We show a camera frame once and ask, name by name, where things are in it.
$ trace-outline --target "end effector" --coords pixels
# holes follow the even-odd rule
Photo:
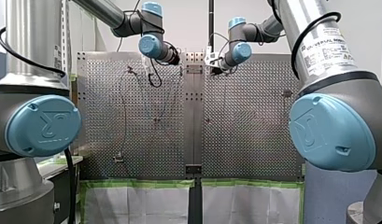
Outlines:
[[[176,48],[163,41],[163,10],[157,3],[144,3],[141,12],[124,15],[123,23],[112,32],[117,37],[142,35],[138,43],[142,54],[163,63],[179,63]]]
[[[245,62],[252,55],[248,42],[274,43],[281,31],[283,26],[273,16],[262,24],[247,24],[243,17],[233,18],[229,22],[229,51],[219,58],[219,68],[227,71]]]

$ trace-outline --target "black strap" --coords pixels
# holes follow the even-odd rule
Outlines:
[[[371,79],[371,80],[379,81],[379,79],[377,79],[377,76],[370,72],[364,72],[364,71],[349,72],[349,73],[344,73],[341,75],[336,75],[336,76],[322,79],[321,81],[306,87],[304,90],[299,92],[298,95],[299,97],[302,97],[306,94],[313,93],[327,86],[331,86],[339,82],[355,80],[355,79]]]
[[[69,90],[17,85],[0,85],[0,93],[56,94],[61,96],[69,96]]]
[[[16,154],[4,154],[4,155],[0,155],[0,161],[14,161],[14,160],[17,160],[17,159],[20,159],[22,158],[21,156],[18,156]]]

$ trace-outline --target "cable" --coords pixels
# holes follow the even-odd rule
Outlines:
[[[228,45],[228,44],[230,44],[231,43],[231,41],[226,41],[226,43],[225,43],[225,45],[223,45],[223,47],[220,49],[220,51],[219,51],[219,55],[223,52],[223,50],[225,49],[225,47]],[[235,72],[237,72],[237,69],[238,69],[238,66],[239,65],[237,65],[235,68],[234,68],[234,71],[232,71],[232,69],[230,69],[229,71],[230,72],[226,72],[224,69],[222,69],[222,66],[221,66],[221,63],[220,63],[220,61],[218,61],[218,65],[219,65],[219,69],[222,71],[222,73],[223,74],[225,74],[226,76],[228,76],[228,75],[232,75],[232,74],[234,74]]]
[[[276,11],[276,0],[272,0],[272,10],[273,10],[273,15],[275,16],[276,20],[278,22],[280,22],[280,24],[283,24],[283,22],[281,21],[280,17],[277,14],[277,11]]]
[[[65,158],[68,165],[68,173],[69,173],[69,216],[68,216],[68,224],[74,224],[75,223],[75,212],[76,212],[76,205],[77,205],[77,190],[75,186],[75,170],[74,170],[74,163],[72,162],[71,157],[71,151],[69,149],[66,149],[64,151]]]
[[[179,53],[178,53],[178,50],[176,47],[174,47],[174,45],[168,41],[163,41],[163,43],[167,44],[170,46],[170,49],[173,50],[174,52],[174,56],[179,56]],[[162,62],[159,62],[158,60],[154,59],[155,63],[157,63],[158,65],[161,65],[161,66],[170,66],[170,65],[173,65],[173,66],[177,66],[178,64],[170,64],[170,63],[162,63]]]
[[[138,1],[137,1],[137,4],[135,4],[135,7],[134,7],[134,12],[137,10],[137,8],[138,8],[138,5],[140,4],[140,2],[141,2],[141,0],[138,0]]]
[[[120,43],[119,43],[119,45],[118,45],[117,52],[119,52],[119,49],[120,49],[120,47],[121,47],[121,42],[122,42],[122,41],[123,41],[123,37],[120,38]]]
[[[212,33],[212,34],[210,35],[210,37],[208,38],[208,46],[210,46],[210,44],[211,44],[211,38],[212,38],[214,35],[219,35],[220,37],[222,37],[222,38],[225,39],[226,41],[229,41],[229,39],[226,38],[226,37],[225,37],[224,35],[222,35],[222,34],[219,34],[219,33]]]
[[[35,66],[35,67],[38,67],[38,68],[42,68],[42,69],[45,69],[47,71],[51,71],[51,72],[54,72],[54,73],[57,73],[60,75],[60,77],[65,77],[65,72],[60,70],[60,69],[57,69],[57,68],[53,68],[53,67],[47,67],[45,65],[42,65],[40,63],[36,63],[36,62],[33,62],[23,56],[21,56],[19,53],[17,53],[14,49],[12,49],[7,43],[4,42],[4,40],[2,40],[2,34],[7,30],[7,27],[4,27],[0,30],[0,45],[2,46],[2,48],[4,48],[9,54],[11,54],[13,57],[23,61],[24,63],[28,63],[32,66]]]
[[[299,79],[298,71],[296,70],[296,55],[298,53],[299,47],[302,45],[302,42],[304,41],[304,38],[316,27],[318,26],[324,19],[327,19],[329,17],[335,16],[336,22],[340,21],[342,18],[342,15],[339,12],[329,12],[312,22],[310,22],[307,27],[304,29],[303,32],[298,36],[298,39],[296,39],[295,44],[292,48],[290,63],[292,67],[293,74]]]
[[[153,83],[153,81],[152,81],[152,76],[153,76],[153,74],[151,74],[151,73],[149,73],[148,74],[148,80],[149,80],[149,84],[150,84],[150,86],[152,86],[152,87],[154,87],[154,88],[159,88],[159,87],[161,87],[162,86],[162,84],[163,84],[163,82],[162,82],[162,78],[161,78],[161,76],[159,76],[159,74],[158,74],[158,70],[156,70],[156,67],[155,67],[155,64],[153,64],[153,61],[152,61],[152,59],[151,58],[149,58],[150,59],[150,63],[152,64],[152,68],[153,68],[153,70],[155,71],[155,75],[158,77],[158,79],[159,79],[159,84],[158,85],[155,85],[154,83]]]
[[[149,24],[149,25],[151,25],[152,27],[154,27],[154,28],[160,30],[160,32],[153,31],[154,33],[160,33],[160,34],[164,35],[165,30],[164,30],[162,27],[160,27],[160,26],[158,26],[158,25],[156,25],[156,24],[153,24],[153,23],[150,22],[150,21],[147,21],[147,20],[144,18],[144,16],[142,15],[142,13],[140,12],[140,10],[137,10],[136,13],[137,13],[137,15],[138,15],[138,17],[140,18],[141,21],[143,21],[144,23]]]

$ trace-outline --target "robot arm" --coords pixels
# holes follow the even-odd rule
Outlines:
[[[321,0],[270,3],[275,15],[261,25],[231,20],[229,52],[207,53],[206,63],[229,70],[251,56],[247,42],[276,42],[284,29],[301,83],[290,112],[300,154],[326,170],[382,170],[382,87],[356,65],[337,25],[340,13],[328,12]]]
[[[274,43],[283,29],[273,16],[262,24],[247,24],[244,17],[235,17],[229,22],[229,51],[222,55],[209,52],[205,62],[221,71],[228,71],[251,57],[249,42]]]
[[[145,56],[163,63],[179,63],[176,49],[163,41],[163,11],[159,4],[147,2],[141,12],[126,15],[109,0],[75,2],[108,25],[117,37],[142,35],[138,47]]]

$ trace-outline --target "gray robot arm segment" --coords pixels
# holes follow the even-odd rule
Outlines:
[[[159,4],[147,2],[141,11],[126,15],[109,0],[75,2],[108,25],[116,37],[142,35],[139,49],[145,56],[163,63],[179,63],[176,49],[163,41],[163,11]]]
[[[273,16],[262,24],[246,24],[245,18],[233,18],[229,22],[229,51],[220,61],[221,69],[229,70],[245,62],[251,56],[251,46],[247,42],[276,42],[283,29],[283,26]]]

